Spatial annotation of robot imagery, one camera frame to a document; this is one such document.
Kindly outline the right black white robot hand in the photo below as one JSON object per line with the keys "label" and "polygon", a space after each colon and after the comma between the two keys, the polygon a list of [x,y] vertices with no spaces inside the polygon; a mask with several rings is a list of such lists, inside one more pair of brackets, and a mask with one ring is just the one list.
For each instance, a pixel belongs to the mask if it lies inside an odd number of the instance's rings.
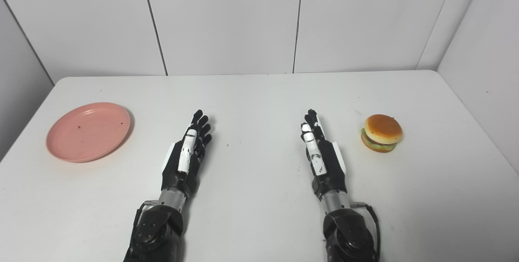
{"label": "right black white robot hand", "polygon": [[313,173],[313,193],[319,201],[330,191],[347,193],[345,172],[339,162],[339,150],[323,133],[318,114],[309,109],[301,124],[301,139]]}

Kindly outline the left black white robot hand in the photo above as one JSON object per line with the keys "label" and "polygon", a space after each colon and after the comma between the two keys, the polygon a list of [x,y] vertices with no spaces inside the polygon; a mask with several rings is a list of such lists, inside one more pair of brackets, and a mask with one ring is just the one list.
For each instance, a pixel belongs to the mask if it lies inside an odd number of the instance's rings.
{"label": "left black white robot hand", "polygon": [[162,172],[161,190],[179,190],[187,197],[198,188],[198,173],[212,140],[209,117],[197,110],[182,139],[174,143]]}

